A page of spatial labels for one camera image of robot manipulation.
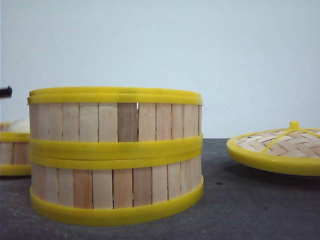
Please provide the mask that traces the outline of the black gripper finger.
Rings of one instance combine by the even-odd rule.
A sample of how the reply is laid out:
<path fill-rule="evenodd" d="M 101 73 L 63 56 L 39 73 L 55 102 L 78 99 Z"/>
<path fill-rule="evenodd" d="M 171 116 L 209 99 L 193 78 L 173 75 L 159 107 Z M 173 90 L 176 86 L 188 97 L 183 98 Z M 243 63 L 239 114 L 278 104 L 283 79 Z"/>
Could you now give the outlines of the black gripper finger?
<path fill-rule="evenodd" d="M 11 98 L 12 97 L 12 88 L 8 86 L 7 88 L 0 89 L 0 98 Z"/>

